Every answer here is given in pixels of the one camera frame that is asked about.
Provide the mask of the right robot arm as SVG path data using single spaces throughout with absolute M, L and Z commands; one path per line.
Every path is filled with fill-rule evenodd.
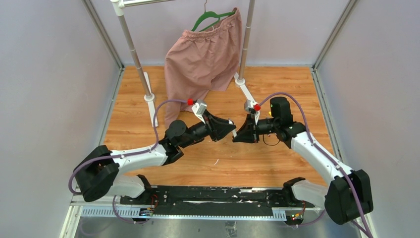
M 306 123 L 293 119 L 291 106 L 285 97 L 269 101 L 270 118 L 260 119 L 260 104 L 247 100 L 244 124 L 233 136 L 233 142 L 258 143 L 260 136 L 275 134 L 280 142 L 303 157 L 323 178 L 327 186 L 314 184 L 305 178 L 291 179 L 283 185 L 283 200 L 289 207 L 301 202 L 323 210 L 338 225 L 343 225 L 373 211 L 370 178 L 364 170 L 345 165 L 311 134 Z

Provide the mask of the white marker blue tip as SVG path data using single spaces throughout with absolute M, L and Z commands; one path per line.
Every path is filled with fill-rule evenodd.
M 235 138 L 237 136 L 237 130 L 236 130 L 236 125 L 234 124 L 234 122 L 231 119 L 228 119 L 228 122 L 230 125 L 232 125 L 234 128 L 231 131 L 232 133 L 232 137 Z

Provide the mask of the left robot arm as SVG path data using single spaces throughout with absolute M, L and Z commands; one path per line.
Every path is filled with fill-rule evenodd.
M 148 204 L 152 192 L 142 175 L 126 177 L 125 173 L 141 168 L 175 163 L 184 153 L 183 148 L 202 142 L 207 136 L 217 142 L 236 129 L 228 119 L 205 111 L 203 121 L 187 126 L 182 120 L 173 121 L 163 139 L 148 147 L 130 150 L 109 150 L 100 145 L 73 170 L 84 201 L 93 202 L 104 196 L 128 196 L 138 204 Z

